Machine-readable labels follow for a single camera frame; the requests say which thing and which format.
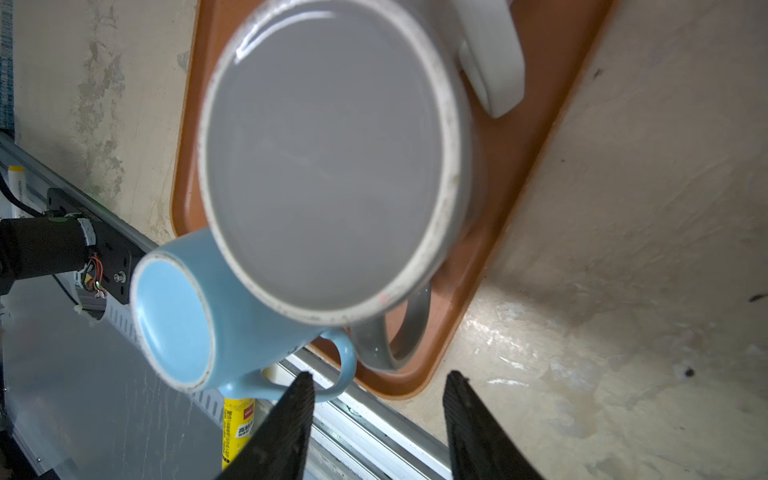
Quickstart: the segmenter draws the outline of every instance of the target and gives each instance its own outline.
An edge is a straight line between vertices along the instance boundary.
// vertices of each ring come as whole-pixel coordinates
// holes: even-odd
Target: orange tray
[[[208,225],[197,183],[195,144],[200,107],[219,53],[261,2],[200,0],[170,206],[176,235]],[[483,210],[432,279],[429,323],[413,360],[397,373],[374,372],[358,365],[356,380],[369,391],[387,399],[407,399],[432,378],[511,219],[525,179],[578,86],[616,3],[515,0],[511,10],[525,55],[525,99],[504,117],[493,120],[474,94],[469,94],[488,172]],[[387,315],[391,336],[404,312],[400,306]],[[330,342],[319,339],[313,350],[338,365]]]

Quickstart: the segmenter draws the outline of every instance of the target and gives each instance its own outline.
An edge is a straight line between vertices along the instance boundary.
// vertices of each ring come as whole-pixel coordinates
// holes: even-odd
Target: gray mug handle
[[[349,338],[357,351],[357,359],[371,370],[397,372],[413,357],[422,341],[429,319],[429,283],[408,298],[406,317],[392,343],[386,333],[384,316],[356,323],[349,328]]]

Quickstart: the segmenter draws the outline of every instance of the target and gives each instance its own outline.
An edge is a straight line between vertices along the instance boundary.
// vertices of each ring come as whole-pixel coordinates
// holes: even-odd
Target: black bracket
[[[127,304],[130,290],[128,287],[131,285],[136,264],[144,256],[144,251],[61,188],[48,189],[48,210],[62,216],[78,214],[91,221],[96,234],[95,249],[104,264],[102,286],[118,302]]]

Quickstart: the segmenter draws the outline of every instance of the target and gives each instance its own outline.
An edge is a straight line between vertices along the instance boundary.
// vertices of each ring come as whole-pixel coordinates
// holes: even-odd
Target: blue mug
[[[339,396],[357,359],[344,329],[298,323],[261,303],[235,277],[210,229],[184,235],[141,259],[131,281],[139,344],[157,374],[181,392],[217,388],[227,398],[278,400],[288,387],[262,370],[312,342],[331,340],[341,375],[316,401]]]

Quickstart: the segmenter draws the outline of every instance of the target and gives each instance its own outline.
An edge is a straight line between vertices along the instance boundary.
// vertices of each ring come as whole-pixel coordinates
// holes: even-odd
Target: white object
[[[499,118],[525,94],[525,60],[506,0],[414,0],[463,70],[480,104]]]
[[[11,165],[8,167],[8,188],[13,196],[23,204],[27,204],[27,174],[24,167]],[[11,218],[29,218],[29,215],[21,208],[11,204]]]

